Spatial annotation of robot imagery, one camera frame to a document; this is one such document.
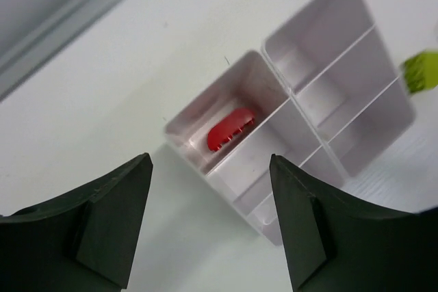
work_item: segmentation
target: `tabletop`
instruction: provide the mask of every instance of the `tabletop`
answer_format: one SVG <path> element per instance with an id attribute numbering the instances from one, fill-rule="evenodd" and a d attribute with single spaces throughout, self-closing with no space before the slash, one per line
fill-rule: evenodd
<path id="1" fill-rule="evenodd" d="M 128 291 L 291 291 L 283 249 L 210 190 L 165 145 L 162 129 L 309 1 L 124 0 L 0 103 L 0 213 L 149 152 L 153 180 Z M 395 63 L 437 46 L 435 0 L 367 2 Z M 418 159 L 403 172 L 394 155 L 430 144 L 424 156 L 435 156 L 435 145 L 417 136 L 438 127 L 424 128 L 436 97 L 413 99 L 414 127 L 346 191 L 407 211 L 438 204 L 435 171 Z M 403 184 L 385 183 L 388 161 Z M 423 183 L 409 183 L 416 179 Z"/>

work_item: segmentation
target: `yellow-green block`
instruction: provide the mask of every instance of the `yellow-green block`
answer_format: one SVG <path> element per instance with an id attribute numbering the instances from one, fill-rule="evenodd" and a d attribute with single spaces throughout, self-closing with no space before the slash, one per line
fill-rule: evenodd
<path id="1" fill-rule="evenodd" d="M 438 85 L 438 52 L 424 51 L 404 64 L 404 79 L 414 94 Z"/>

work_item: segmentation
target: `red claw clip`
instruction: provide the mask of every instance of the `red claw clip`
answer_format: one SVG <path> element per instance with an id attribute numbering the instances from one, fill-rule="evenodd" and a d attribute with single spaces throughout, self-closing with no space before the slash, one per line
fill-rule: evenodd
<path id="1" fill-rule="evenodd" d="M 228 116 L 223 118 L 216 126 L 211 128 L 207 136 L 208 148 L 217 152 L 222 148 L 223 144 L 228 143 L 233 139 L 233 136 L 239 135 L 245 127 L 254 124 L 254 113 L 241 107 L 235 109 Z"/>

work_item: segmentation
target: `green object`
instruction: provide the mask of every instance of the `green object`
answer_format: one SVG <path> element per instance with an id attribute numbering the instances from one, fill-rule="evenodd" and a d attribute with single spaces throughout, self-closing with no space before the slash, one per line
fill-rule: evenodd
<path id="1" fill-rule="evenodd" d="M 403 63 L 404 79 L 412 94 L 438 85 L 438 52 L 423 51 Z"/>

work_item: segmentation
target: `open box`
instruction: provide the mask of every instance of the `open box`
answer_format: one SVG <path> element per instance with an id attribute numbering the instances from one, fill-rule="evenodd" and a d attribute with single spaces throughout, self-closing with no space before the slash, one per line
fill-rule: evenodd
<path id="1" fill-rule="evenodd" d="M 219 151 L 210 129 L 239 107 L 255 124 Z M 283 155 L 337 187 L 415 117 L 363 0 L 313 0 L 165 128 L 169 144 L 233 208 L 281 245 L 268 166 Z"/>

